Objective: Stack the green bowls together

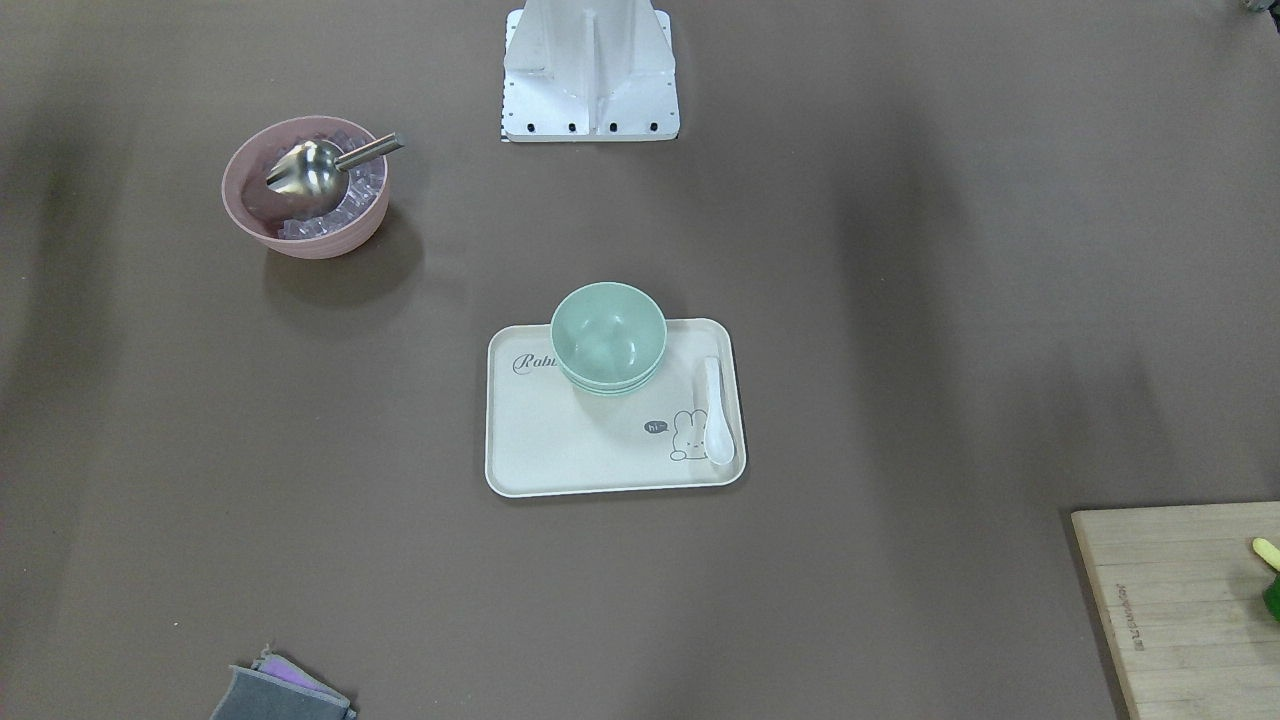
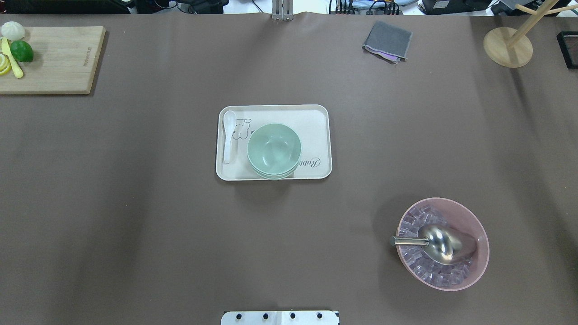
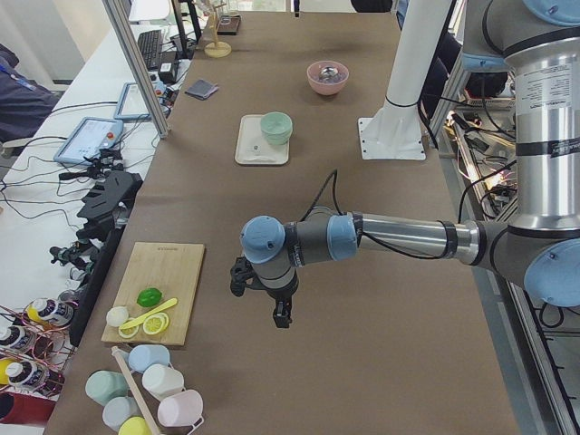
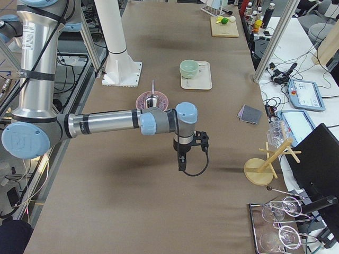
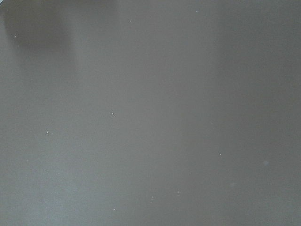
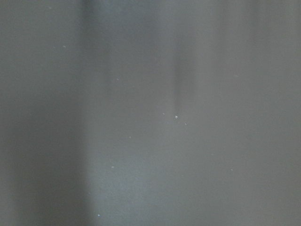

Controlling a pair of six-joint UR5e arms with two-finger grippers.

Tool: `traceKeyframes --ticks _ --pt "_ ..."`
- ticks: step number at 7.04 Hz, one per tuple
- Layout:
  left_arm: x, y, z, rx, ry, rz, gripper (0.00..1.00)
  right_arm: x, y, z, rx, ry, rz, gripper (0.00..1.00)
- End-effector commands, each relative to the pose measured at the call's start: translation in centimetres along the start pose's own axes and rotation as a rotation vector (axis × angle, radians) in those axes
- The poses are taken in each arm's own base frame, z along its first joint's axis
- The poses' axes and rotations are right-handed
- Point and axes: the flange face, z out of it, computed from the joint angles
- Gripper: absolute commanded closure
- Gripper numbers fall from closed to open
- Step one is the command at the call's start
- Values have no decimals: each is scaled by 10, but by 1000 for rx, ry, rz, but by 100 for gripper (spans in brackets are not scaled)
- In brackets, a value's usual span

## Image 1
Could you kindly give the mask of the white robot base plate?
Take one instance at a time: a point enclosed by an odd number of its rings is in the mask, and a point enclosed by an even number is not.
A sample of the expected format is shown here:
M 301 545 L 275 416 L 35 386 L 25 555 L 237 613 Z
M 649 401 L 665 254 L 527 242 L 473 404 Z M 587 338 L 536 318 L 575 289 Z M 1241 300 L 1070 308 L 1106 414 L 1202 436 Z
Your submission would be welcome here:
M 649 1 L 527 1 L 506 17 L 500 138 L 678 137 L 672 23 Z

